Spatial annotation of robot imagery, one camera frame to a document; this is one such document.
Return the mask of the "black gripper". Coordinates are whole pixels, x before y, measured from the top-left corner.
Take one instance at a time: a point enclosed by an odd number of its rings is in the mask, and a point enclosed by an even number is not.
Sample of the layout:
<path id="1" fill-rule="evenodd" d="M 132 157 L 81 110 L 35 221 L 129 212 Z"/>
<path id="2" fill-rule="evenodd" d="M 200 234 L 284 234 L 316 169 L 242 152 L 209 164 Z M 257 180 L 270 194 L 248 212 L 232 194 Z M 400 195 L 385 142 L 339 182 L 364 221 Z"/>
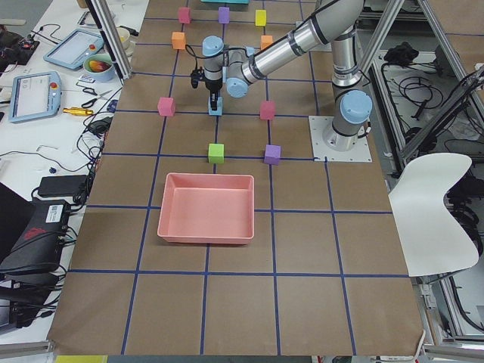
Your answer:
<path id="1" fill-rule="evenodd" d="M 219 91 L 222 89 L 222 80 L 205 79 L 205 86 L 210 91 L 209 111 L 217 111 L 219 109 Z"/>

